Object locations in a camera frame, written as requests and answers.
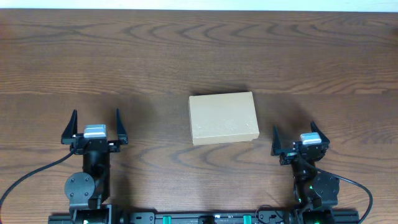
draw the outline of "white wall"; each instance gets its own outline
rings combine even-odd
[[[398,12],[398,0],[0,0],[0,8]]]

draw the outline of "wire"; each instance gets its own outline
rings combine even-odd
[[[369,205],[368,205],[368,208],[366,209],[365,213],[364,213],[363,216],[361,217],[361,219],[359,219],[358,224],[362,223],[362,222],[365,220],[365,218],[369,215],[369,212],[371,212],[371,209],[372,209],[372,205],[373,205],[373,196],[372,196],[371,191],[370,191],[369,189],[367,189],[365,186],[363,186],[362,184],[360,184],[360,183],[357,183],[357,182],[355,182],[355,181],[353,181],[353,180],[350,180],[350,179],[347,179],[347,178],[345,178],[345,177],[339,176],[339,175],[337,175],[337,174],[332,174],[331,172],[325,171],[325,170],[323,170],[323,169],[319,169],[319,168],[317,168],[317,167],[315,167],[315,166],[309,164],[305,159],[303,159],[303,157],[301,156],[301,152],[300,152],[300,153],[297,153],[297,155],[298,155],[299,158],[301,158],[301,160],[304,161],[304,165],[306,165],[307,167],[312,168],[312,169],[315,169],[315,170],[317,170],[318,172],[322,172],[322,173],[329,174],[330,176],[336,177],[337,179],[340,179],[340,180],[343,180],[343,181],[348,182],[348,183],[350,183],[350,184],[353,184],[353,185],[355,185],[355,186],[357,186],[357,187],[362,188],[366,193],[368,193],[368,195],[369,195]]]
[[[271,206],[271,205],[260,205],[260,207],[259,208],[257,208],[257,210],[256,210],[256,212],[254,213],[254,216],[256,217],[256,218],[258,218],[259,219],[259,214],[258,214],[258,211],[262,208],[262,207],[270,207],[270,208],[274,208],[273,206]],[[276,215],[279,217],[279,218],[281,218],[282,219],[282,222],[284,222],[285,223],[285,219],[281,216],[281,215],[279,215],[279,213],[277,212],[277,211],[273,211],[273,212],[275,212],[276,213]]]
[[[15,182],[5,191],[5,193],[2,195],[2,197],[1,197],[1,199],[0,199],[0,212],[1,212],[2,204],[4,203],[6,197],[11,193],[11,191],[12,191],[15,187],[17,187],[18,184],[20,184],[22,181],[26,180],[28,177],[31,177],[31,176],[33,176],[34,174],[37,174],[37,173],[40,172],[40,171],[43,171],[43,170],[48,169],[48,168],[50,168],[50,167],[53,167],[53,166],[55,166],[55,165],[57,165],[57,164],[60,164],[61,162],[65,161],[66,159],[68,159],[69,157],[71,157],[71,156],[75,153],[75,151],[76,151],[76,149],[72,149],[72,151],[70,151],[70,153],[67,154],[65,157],[63,157],[62,159],[57,160],[57,161],[55,161],[55,162],[53,162],[53,163],[50,163],[49,165],[40,167],[40,168],[38,168],[38,169],[36,169],[36,170],[33,170],[32,172],[30,172],[30,173],[26,174],[25,176],[21,177],[19,180],[15,181]]]

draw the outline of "brown wood surface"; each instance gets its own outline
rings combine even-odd
[[[188,97],[253,91],[253,142],[192,146]],[[107,202],[160,212],[294,203],[292,171],[271,157],[271,127],[298,139],[315,120],[331,139],[317,166],[366,185],[365,223],[398,223],[398,14],[0,10],[0,194],[63,157],[79,132],[121,109],[130,145],[111,158]],[[82,158],[24,181],[2,220],[67,212]],[[340,208],[368,196],[342,182]]]

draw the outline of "white box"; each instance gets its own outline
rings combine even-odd
[[[188,104],[194,146],[259,137],[252,92],[190,96]]]

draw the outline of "green tape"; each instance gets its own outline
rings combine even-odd
[[[243,216],[243,224],[251,224],[251,215]]]
[[[163,224],[172,224],[172,217],[163,217]]]

